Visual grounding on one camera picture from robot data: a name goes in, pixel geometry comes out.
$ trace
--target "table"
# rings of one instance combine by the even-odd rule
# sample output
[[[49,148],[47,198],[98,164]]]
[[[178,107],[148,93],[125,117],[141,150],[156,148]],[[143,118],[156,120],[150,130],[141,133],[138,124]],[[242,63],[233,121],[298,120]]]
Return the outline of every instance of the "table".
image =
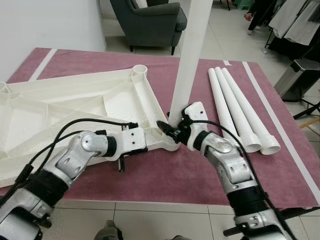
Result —
[[[36,48],[7,83],[128,69],[143,64],[148,67],[148,80],[166,113],[171,106],[179,60],[163,56]],[[208,69],[214,67],[227,67],[281,145],[281,150],[273,155],[250,154],[262,186],[275,206],[318,205],[314,196],[320,186],[319,159],[257,63],[200,59],[189,102],[201,101],[208,118],[219,121],[208,76]],[[248,76],[250,72],[255,84]],[[221,134],[217,128],[210,129]],[[191,152],[184,145],[175,152],[157,149],[130,156],[125,162],[124,173],[118,172],[117,162],[88,167],[64,198],[228,204],[215,168],[199,152]],[[7,189],[0,189],[0,194]]]

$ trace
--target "tile floor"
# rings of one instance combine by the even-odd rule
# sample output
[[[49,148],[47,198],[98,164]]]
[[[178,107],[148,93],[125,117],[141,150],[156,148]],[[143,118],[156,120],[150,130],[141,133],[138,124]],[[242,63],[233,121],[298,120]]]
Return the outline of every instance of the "tile floor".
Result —
[[[180,1],[188,15],[190,0]],[[247,34],[249,23],[243,15],[246,11],[227,10],[225,3],[215,1],[211,10],[201,58],[217,60],[252,61],[260,67],[275,85],[289,64],[289,59],[279,54],[263,54],[268,30],[257,29]],[[105,19],[107,51],[130,53],[124,33],[114,19]],[[184,35],[175,50],[180,57]],[[135,47],[132,54],[170,56],[170,48]],[[320,99],[318,81],[305,95],[305,99],[317,103]],[[301,103],[286,103],[292,115],[305,109]],[[303,124],[313,116],[297,120]],[[320,137],[308,127],[303,133],[320,155]],[[45,240],[90,240],[101,229],[106,220],[113,219],[123,231],[125,240],[165,240],[175,235],[184,235],[193,240],[239,240],[241,235],[224,237],[223,230],[233,227],[233,211],[229,206],[128,203],[103,201],[62,201],[54,212],[54,227],[44,231]],[[289,226],[299,240],[320,239],[320,211],[289,219]]]

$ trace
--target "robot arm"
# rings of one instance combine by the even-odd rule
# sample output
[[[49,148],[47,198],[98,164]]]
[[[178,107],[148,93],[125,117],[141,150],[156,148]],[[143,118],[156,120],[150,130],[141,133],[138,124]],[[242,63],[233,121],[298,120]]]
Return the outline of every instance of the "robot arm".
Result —
[[[176,143],[198,150],[215,167],[224,192],[234,210],[235,225],[250,240],[291,240],[275,212],[265,202],[264,192],[239,150],[227,139],[208,132],[207,121],[201,102],[182,111],[182,121],[177,129],[158,121],[159,128]]]
[[[144,130],[126,129],[113,136],[83,131],[68,147],[32,174],[0,206],[0,239],[40,240],[39,226],[51,227],[50,215],[56,203],[78,179],[93,157],[118,159],[146,149]]]

